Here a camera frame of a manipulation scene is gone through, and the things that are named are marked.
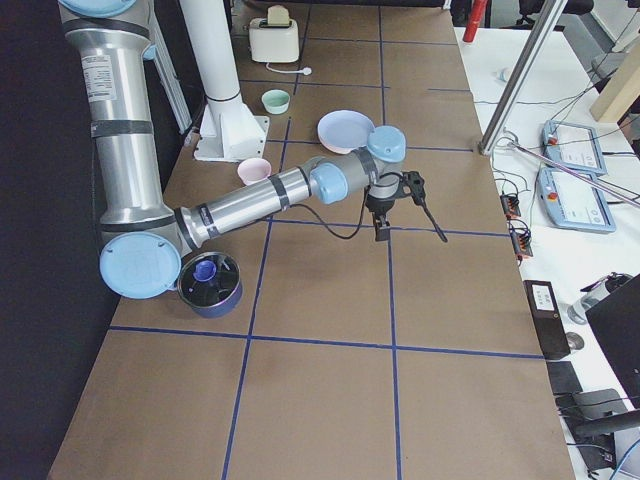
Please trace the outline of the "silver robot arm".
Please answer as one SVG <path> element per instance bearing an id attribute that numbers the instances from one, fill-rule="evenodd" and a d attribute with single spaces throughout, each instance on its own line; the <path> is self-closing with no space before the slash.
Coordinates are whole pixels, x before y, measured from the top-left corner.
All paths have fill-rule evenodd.
<path id="1" fill-rule="evenodd" d="M 364 191 L 378 238 L 386 234 L 386 214 L 397 199 L 424 204 L 422 177 L 402 168 L 404 135 L 380 126 L 345 155 L 312 158 L 196 207 L 169 208 L 143 68 L 152 46 L 153 3 L 63 1 L 59 11 L 66 39 L 81 57 L 107 200 L 100 273 L 114 292 L 132 299 L 161 295 L 177 284 L 183 258 L 206 241 L 310 197 L 332 204 Z"/>

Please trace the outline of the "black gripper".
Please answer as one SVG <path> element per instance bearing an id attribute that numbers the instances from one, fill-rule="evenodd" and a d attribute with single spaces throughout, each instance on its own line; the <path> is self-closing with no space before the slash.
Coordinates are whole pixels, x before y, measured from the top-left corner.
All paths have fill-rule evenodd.
<path id="1" fill-rule="evenodd" d="M 390 239 L 391 226 L 387 214 L 396 200 L 406 197 L 411 197 L 419 207 L 426 206 L 425 181 L 417 171 L 384 173 L 366 195 L 365 206 L 372 215 L 376 242 Z"/>

